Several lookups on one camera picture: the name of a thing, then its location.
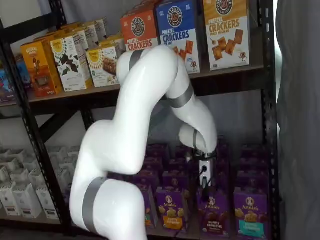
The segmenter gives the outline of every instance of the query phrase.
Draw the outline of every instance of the black shelf frame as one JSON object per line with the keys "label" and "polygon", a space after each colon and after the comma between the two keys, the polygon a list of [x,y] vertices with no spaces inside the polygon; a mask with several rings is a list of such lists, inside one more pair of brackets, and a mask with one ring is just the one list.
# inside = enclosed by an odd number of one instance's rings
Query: black shelf frame
{"label": "black shelf frame", "polygon": [[[66,24],[63,5],[60,0],[48,0],[52,13],[31,19],[20,24],[3,28],[0,21],[0,59],[2,60],[8,80],[14,89],[16,104],[20,108],[25,129],[40,164],[41,171],[57,209],[61,225],[17,222],[0,220],[1,226],[20,229],[40,229],[48,232],[63,232],[66,235],[88,235],[72,226],[69,208],[65,204],[58,181],[54,174],[45,142],[55,134],[77,111],[81,112],[84,127],[87,130],[94,118],[91,109],[114,107],[117,104],[119,90],[102,91],[91,94],[75,95],[55,100],[28,101],[22,80],[15,64],[10,44],[32,36],[45,29],[59,29]],[[280,240],[280,195],[278,175],[278,138],[277,138],[277,105],[276,105],[276,74],[275,74],[275,35],[273,0],[257,0],[258,26],[262,30],[263,68],[250,71],[206,76],[191,80],[197,96],[236,93],[260,90],[262,109],[263,142],[269,147],[269,211],[271,220],[271,239]],[[35,115],[55,114],[41,127]],[[149,239],[169,240],[170,237],[149,236]]]}

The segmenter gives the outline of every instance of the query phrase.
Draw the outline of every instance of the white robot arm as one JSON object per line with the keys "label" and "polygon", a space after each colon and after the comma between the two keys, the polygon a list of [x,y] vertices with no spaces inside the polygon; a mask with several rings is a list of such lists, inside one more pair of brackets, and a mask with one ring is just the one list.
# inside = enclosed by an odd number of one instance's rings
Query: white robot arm
{"label": "white robot arm", "polygon": [[87,131],[74,173],[70,213],[80,228],[110,240],[146,240],[145,206],[133,184],[107,179],[108,172],[137,174],[143,165],[151,114],[166,95],[184,124],[180,141],[204,153],[217,145],[209,109],[196,99],[185,64],[164,45],[124,53],[117,63],[121,84],[113,120]]}

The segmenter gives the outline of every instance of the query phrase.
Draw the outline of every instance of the blue cracker box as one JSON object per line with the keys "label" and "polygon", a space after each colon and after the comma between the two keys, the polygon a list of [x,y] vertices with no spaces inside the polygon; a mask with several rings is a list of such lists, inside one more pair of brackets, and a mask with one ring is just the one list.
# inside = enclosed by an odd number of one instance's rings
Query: blue cracker box
{"label": "blue cracker box", "polygon": [[164,0],[156,8],[161,44],[171,47],[184,60],[189,74],[200,73],[196,19],[193,0]]}
{"label": "blue cracker box", "polygon": [[0,69],[0,103],[13,99],[15,99],[14,92],[9,84],[6,72],[4,69]]}

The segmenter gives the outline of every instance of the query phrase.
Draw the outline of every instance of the orange cracker box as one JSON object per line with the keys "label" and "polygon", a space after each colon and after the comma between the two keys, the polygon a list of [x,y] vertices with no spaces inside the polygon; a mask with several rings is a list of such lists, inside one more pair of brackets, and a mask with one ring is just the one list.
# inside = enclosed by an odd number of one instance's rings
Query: orange cracker box
{"label": "orange cracker box", "polygon": [[62,84],[55,66],[48,39],[30,42],[20,47],[36,97],[58,94]]}
{"label": "orange cracker box", "polygon": [[121,18],[124,43],[127,51],[153,48],[159,45],[154,4],[141,6]]}
{"label": "orange cracker box", "polygon": [[203,0],[211,70],[250,64],[247,0]]}

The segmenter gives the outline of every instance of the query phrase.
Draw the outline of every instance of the cracker box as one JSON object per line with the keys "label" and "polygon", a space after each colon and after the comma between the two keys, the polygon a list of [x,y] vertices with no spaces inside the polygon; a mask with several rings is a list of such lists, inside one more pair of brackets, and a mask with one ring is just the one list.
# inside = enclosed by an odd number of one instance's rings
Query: cracker box
{"label": "cracker box", "polygon": [[36,219],[42,212],[42,208],[31,183],[17,184],[12,191],[22,216],[28,219]]}
{"label": "cracker box", "polygon": [[55,95],[62,91],[50,41],[45,37],[20,47],[36,97]]}
{"label": "cracker box", "polygon": [[229,237],[231,227],[227,195],[220,190],[210,189],[207,198],[204,198],[203,189],[199,188],[196,196],[201,232]]}
{"label": "cracker box", "polygon": [[0,184],[0,199],[8,216],[20,216],[21,210],[13,193],[14,181]]}
{"label": "cracker box", "polygon": [[193,0],[165,0],[156,8],[161,44],[179,55],[189,74],[200,73],[196,19]]}
{"label": "cracker box", "polygon": [[139,7],[122,17],[121,27],[127,51],[159,45],[153,4]]}
{"label": "cracker box", "polygon": [[238,236],[270,239],[267,195],[252,188],[236,187],[233,196]]}
{"label": "cracker box", "polygon": [[155,229],[159,219],[151,186],[142,184],[137,184],[136,186],[141,190],[144,199],[145,226],[150,229]]}
{"label": "cracker box", "polygon": [[203,0],[210,69],[249,65],[247,0]]}
{"label": "cracker box", "polygon": [[15,99],[14,91],[9,83],[6,72],[0,69],[0,103]]}
{"label": "cracker box", "polygon": [[36,194],[43,207],[47,219],[59,220],[55,205],[52,201],[50,192],[45,184],[39,185],[36,188]]}
{"label": "cracker box", "polygon": [[120,55],[118,44],[101,46],[87,51],[86,57],[96,88],[119,84],[116,68]]}
{"label": "cracker box", "polygon": [[188,229],[188,203],[179,188],[158,187],[156,200],[163,227],[167,230]]}
{"label": "cracker box", "polygon": [[93,87],[80,37],[72,32],[50,42],[65,92]]}

